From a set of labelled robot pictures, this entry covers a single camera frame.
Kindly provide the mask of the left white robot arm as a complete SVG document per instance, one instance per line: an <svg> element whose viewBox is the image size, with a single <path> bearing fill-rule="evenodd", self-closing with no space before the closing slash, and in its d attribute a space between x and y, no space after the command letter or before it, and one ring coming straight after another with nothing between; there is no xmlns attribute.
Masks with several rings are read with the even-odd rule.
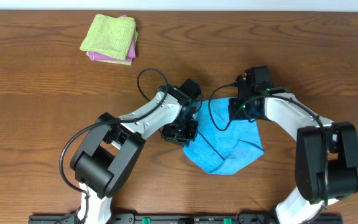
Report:
<svg viewBox="0 0 358 224"><path fill-rule="evenodd" d="M70 161L83 198L76 223L107 223L111 201L130 176L145 141L160 131L164 140L186 146L195 140L196 100L201 88L187 79L181 86L163 85L153 99L117 118L102 114Z"/></svg>

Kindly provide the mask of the blue cloth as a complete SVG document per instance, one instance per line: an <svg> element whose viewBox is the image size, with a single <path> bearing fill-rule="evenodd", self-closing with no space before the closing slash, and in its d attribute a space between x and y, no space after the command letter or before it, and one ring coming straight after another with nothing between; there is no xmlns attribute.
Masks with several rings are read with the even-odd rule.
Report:
<svg viewBox="0 0 358 224"><path fill-rule="evenodd" d="M202 102L196 120L198 134L183 148L190 161L208 174L233 175L264 154L258 125L246 120L229 121L228 98Z"/></svg>

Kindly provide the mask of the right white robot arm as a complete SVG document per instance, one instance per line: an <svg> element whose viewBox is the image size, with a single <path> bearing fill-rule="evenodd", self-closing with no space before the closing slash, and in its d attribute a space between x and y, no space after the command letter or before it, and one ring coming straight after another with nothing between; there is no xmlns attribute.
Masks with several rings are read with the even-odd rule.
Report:
<svg viewBox="0 0 358 224"><path fill-rule="evenodd" d="M355 126L320 116L289 89L275 87L267 66L247 69L232 85L238 95L229 99L230 121L273 121L296 141L296 187L264 222L341 223L341 217L323 212L358 193Z"/></svg>

